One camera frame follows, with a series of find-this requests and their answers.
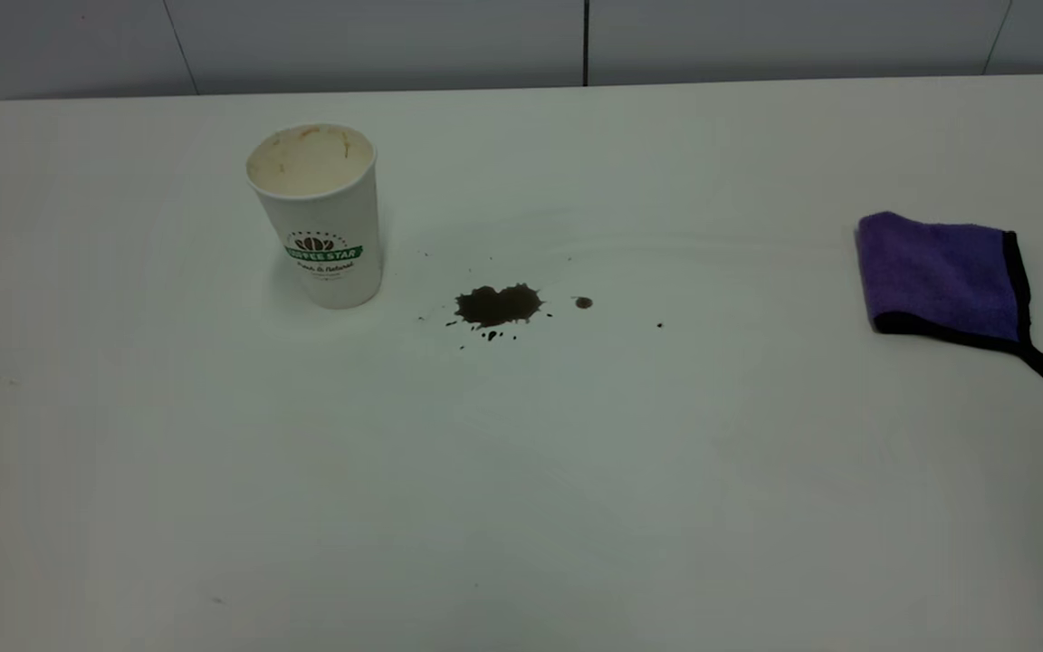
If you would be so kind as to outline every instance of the brown liquid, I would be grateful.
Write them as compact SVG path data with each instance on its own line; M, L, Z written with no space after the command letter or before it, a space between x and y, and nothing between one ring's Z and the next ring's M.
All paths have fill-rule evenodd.
M529 321L541 308L537 290L518 284L501 292L488 285L456 298L456 315L477 329L500 327L506 321Z

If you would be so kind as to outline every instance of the table surface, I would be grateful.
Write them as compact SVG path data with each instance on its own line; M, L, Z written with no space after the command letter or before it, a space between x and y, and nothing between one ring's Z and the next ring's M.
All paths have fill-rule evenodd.
M304 120L357 309L244 180ZM0 649L1043 649L1043 381L870 330L881 210L1017 231L1043 349L1043 77L0 103Z

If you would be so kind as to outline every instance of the microfiber towel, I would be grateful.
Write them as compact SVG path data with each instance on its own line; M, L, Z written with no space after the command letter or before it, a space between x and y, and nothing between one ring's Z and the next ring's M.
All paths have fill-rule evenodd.
M880 212L860 220L856 243L876 331L1011 353L1043 377L1017 234Z

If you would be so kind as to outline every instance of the paper cup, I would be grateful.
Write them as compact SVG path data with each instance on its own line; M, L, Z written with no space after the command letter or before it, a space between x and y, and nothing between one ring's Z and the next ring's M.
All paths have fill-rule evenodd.
M322 308L363 305L381 288L377 148L340 124L306 124L265 138L248 184Z

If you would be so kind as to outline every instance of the coffee stain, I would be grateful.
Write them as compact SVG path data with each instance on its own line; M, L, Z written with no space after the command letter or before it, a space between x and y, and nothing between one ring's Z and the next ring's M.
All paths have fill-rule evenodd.
M475 323L476 329L488 329L501 327L506 321L530 321L542 303L537 290L526 284L517 284L501 292L484 285L456 298L458 310L453 314L467 323Z

